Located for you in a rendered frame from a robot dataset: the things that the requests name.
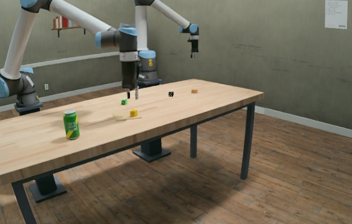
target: yellow cube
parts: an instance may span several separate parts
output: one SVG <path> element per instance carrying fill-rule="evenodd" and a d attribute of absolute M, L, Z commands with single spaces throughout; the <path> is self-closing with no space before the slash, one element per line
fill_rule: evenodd
<path fill-rule="evenodd" d="M 131 110 L 131 117 L 137 116 L 137 110 Z"/>

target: wall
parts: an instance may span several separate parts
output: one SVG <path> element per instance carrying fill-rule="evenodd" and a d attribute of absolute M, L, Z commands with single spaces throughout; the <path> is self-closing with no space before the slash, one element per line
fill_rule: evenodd
<path fill-rule="evenodd" d="M 324 0 L 162 0 L 200 25 L 189 36 L 149 9 L 149 47 L 164 82 L 199 78 L 263 91 L 258 106 L 352 129 L 352 1 L 348 29 L 326 29 Z"/>
<path fill-rule="evenodd" d="M 134 23 L 133 1 L 125 0 L 66 0 L 103 22 L 118 28 L 119 23 Z M 3 68 L 17 17 L 21 10 L 19 0 L 0 0 L 0 68 Z M 53 28 L 58 16 L 41 10 L 32 30 L 24 55 L 23 65 L 61 58 L 101 54 L 118 49 L 100 50 L 95 47 L 95 37 L 83 29 L 60 31 Z M 35 85 L 39 96 L 48 96 L 90 86 L 121 81 L 121 63 L 118 56 L 68 62 L 34 69 Z M 0 99 L 0 106 L 14 103 L 16 97 Z"/>

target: white poster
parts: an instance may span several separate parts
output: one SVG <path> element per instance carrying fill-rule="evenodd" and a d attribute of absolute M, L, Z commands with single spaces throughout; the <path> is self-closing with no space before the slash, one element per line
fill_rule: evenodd
<path fill-rule="evenodd" d="M 348 28 L 348 0 L 325 0 L 325 27 Z"/>

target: white baseboard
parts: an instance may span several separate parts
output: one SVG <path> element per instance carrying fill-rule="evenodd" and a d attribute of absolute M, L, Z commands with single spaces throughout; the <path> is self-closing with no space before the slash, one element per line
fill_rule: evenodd
<path fill-rule="evenodd" d="M 81 90 L 74 90 L 74 91 L 69 91 L 69 92 L 65 92 L 65 93 L 59 93 L 59 94 L 55 94 L 55 95 L 44 96 L 44 97 L 40 97 L 39 100 L 41 102 L 52 101 L 52 100 L 57 100 L 57 99 L 61 99 L 61 98 L 66 98 L 66 97 L 69 97 L 69 96 L 75 96 L 75 95 L 80 95 L 80 94 L 84 94 L 84 93 L 90 93 L 90 92 L 93 92 L 93 91 L 99 91 L 99 90 L 105 90 L 105 89 L 108 89 L 108 88 L 114 88 L 114 87 L 118 87 L 118 86 L 121 86 L 121 85 L 122 85 L 122 82 L 109 83 L 109 84 L 105 84 L 105 85 L 84 88 L 84 89 L 81 89 Z M 0 106 L 0 112 L 12 110 L 12 109 L 14 109 L 14 104 Z"/>
<path fill-rule="evenodd" d="M 255 106 L 255 112 L 352 138 L 352 130 L 280 111 Z"/>
<path fill-rule="evenodd" d="M 51 60 L 47 62 L 38 62 L 38 63 L 32 63 L 28 65 L 21 65 L 21 68 L 37 68 L 37 67 L 43 67 L 43 66 L 48 66 L 48 65 L 56 65 L 60 63 L 67 63 L 67 62 L 77 62 L 80 60 L 88 60 L 88 59 L 93 59 L 93 58 L 102 58 L 102 57 L 111 57 L 111 56 L 117 56 L 119 55 L 119 52 L 108 52 L 108 53 L 102 53 L 102 54 L 94 54 L 94 55 L 84 55 L 84 56 L 79 56 L 79 57 L 71 57 L 71 58 L 62 58 L 58 60 Z"/>

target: green soda can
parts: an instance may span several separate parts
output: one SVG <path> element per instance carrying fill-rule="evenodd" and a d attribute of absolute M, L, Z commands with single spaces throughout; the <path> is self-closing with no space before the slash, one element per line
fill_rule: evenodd
<path fill-rule="evenodd" d="M 77 139 L 79 137 L 78 115 L 75 110 L 66 110 L 63 114 L 65 136 L 68 139 Z"/>

